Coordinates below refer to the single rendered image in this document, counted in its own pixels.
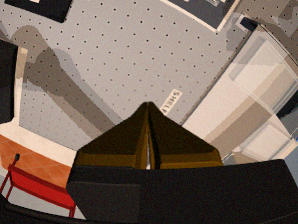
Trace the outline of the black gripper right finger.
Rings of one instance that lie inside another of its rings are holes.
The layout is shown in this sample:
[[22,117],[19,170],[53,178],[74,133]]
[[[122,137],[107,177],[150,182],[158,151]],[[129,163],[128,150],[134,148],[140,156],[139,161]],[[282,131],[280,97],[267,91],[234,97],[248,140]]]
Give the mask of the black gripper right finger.
[[153,102],[148,102],[148,123],[150,169],[224,166],[217,148],[166,117]]

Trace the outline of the black rectangular pad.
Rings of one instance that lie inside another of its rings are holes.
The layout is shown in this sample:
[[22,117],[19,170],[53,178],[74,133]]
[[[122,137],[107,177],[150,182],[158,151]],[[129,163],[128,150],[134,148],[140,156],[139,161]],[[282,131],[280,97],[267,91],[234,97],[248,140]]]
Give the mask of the black rectangular pad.
[[72,0],[5,0],[4,3],[63,23]]

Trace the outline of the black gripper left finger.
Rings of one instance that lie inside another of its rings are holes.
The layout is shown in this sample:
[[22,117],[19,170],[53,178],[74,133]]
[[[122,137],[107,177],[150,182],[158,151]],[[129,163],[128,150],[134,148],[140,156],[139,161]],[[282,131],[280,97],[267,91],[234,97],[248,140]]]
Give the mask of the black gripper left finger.
[[129,118],[78,149],[72,167],[98,165],[147,169],[147,152],[148,102],[143,102]]

